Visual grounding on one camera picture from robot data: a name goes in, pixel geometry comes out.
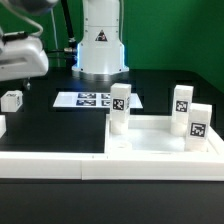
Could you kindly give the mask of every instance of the white block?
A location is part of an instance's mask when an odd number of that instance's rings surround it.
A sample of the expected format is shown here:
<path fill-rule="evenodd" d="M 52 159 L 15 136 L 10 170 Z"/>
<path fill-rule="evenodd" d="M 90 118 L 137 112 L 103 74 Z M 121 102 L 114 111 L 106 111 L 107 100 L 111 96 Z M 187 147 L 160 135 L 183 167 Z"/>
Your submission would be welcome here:
<path fill-rule="evenodd" d="M 211 105 L 191 104 L 185 151 L 207 152 L 207 139 L 211 116 Z"/>
<path fill-rule="evenodd" d="M 6 132 L 5 115 L 0 115 L 0 138 Z"/>
<path fill-rule="evenodd" d="M 130 96 L 131 85 L 115 83 L 111 86 L 110 130 L 114 134 L 125 134 L 128 131 Z"/>
<path fill-rule="evenodd" d="M 192 103 L 193 86 L 177 85 L 174 89 L 171 133 L 175 136 L 185 136 Z"/>
<path fill-rule="evenodd" d="M 2 112 L 16 112 L 23 104 L 22 96 L 19 90 L 6 92 L 1 98 Z"/>

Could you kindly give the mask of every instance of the warning label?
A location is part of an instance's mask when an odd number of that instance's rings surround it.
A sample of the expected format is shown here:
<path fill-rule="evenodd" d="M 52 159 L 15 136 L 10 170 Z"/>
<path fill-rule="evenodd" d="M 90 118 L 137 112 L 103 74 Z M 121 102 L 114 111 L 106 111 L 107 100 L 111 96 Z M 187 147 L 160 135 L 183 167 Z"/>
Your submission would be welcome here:
<path fill-rule="evenodd" d="M 107 37 L 103 30 L 100 31 L 99 35 L 96 38 L 96 41 L 107 41 Z"/>

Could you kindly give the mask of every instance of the white tray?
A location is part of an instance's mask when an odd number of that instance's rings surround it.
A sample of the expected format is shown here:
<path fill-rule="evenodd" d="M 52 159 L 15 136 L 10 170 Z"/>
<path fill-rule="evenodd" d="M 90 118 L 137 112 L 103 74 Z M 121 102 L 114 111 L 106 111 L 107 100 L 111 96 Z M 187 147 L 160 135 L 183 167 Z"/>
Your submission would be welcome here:
<path fill-rule="evenodd" d="M 107 116 L 107 157 L 83 161 L 83 179 L 224 180 L 224 142 L 212 128 L 205 153 L 184 152 L 184 138 L 169 129 L 170 117 L 130 116 L 129 133 L 115 136 Z"/>
<path fill-rule="evenodd" d="M 129 135 L 112 136 L 107 116 L 105 153 L 1 151 L 0 178 L 224 181 L 224 142 L 214 130 L 208 152 L 191 153 L 169 126 L 170 117 L 131 116 Z"/>

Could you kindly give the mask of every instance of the white pillar block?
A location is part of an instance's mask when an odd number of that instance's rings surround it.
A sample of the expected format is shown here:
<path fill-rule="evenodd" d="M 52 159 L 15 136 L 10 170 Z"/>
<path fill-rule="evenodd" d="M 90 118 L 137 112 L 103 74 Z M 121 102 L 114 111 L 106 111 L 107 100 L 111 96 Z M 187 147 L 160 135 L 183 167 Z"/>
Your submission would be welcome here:
<path fill-rule="evenodd" d="M 0 115 L 0 138 L 6 132 L 5 115 Z"/>
<path fill-rule="evenodd" d="M 186 135 L 193 90 L 193 86 L 183 85 L 177 85 L 174 89 L 171 133 L 175 136 Z"/>
<path fill-rule="evenodd" d="M 131 85 L 115 83 L 111 86 L 110 131 L 125 134 L 130 116 Z"/>
<path fill-rule="evenodd" d="M 207 152 L 212 106 L 192 103 L 189 112 L 185 151 Z"/>

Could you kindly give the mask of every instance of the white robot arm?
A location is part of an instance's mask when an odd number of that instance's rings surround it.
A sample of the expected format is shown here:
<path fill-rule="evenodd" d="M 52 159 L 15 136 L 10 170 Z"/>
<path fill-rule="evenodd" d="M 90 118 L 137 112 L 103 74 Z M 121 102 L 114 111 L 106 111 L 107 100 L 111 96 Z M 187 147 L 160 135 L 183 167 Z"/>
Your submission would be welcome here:
<path fill-rule="evenodd" d="M 84 36 L 78 44 L 77 64 L 72 67 L 75 77 L 109 81 L 129 71 L 119 39 L 120 2 L 123 0 L 83 0 Z"/>
<path fill-rule="evenodd" d="M 7 9 L 39 15 L 51 9 L 58 0 L 0 0 Z M 4 34 L 0 28 L 0 81 L 43 76 L 48 71 L 48 58 L 38 35 L 25 32 Z"/>

